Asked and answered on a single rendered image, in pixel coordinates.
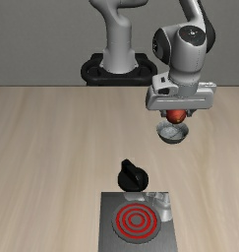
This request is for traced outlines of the black bowl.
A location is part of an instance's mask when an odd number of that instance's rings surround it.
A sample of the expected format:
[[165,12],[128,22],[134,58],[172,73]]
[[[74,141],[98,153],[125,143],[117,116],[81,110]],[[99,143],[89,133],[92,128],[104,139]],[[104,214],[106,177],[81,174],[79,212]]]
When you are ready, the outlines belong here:
[[159,138],[166,144],[179,144],[189,134],[189,128],[185,123],[172,124],[167,120],[159,122],[156,126]]

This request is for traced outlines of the grey stove plate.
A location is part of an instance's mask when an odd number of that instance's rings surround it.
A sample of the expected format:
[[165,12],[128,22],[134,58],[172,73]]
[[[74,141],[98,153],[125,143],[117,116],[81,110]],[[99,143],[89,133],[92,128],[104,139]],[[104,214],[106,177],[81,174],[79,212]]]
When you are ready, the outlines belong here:
[[128,159],[117,183],[100,196],[98,252],[178,252],[169,193],[145,192],[148,174]]

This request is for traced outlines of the red onion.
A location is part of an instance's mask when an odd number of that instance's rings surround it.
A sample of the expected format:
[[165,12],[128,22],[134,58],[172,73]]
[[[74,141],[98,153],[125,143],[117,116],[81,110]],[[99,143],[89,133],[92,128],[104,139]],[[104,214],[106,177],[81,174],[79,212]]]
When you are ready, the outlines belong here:
[[179,124],[186,118],[185,110],[168,110],[166,113],[167,120],[172,124]]

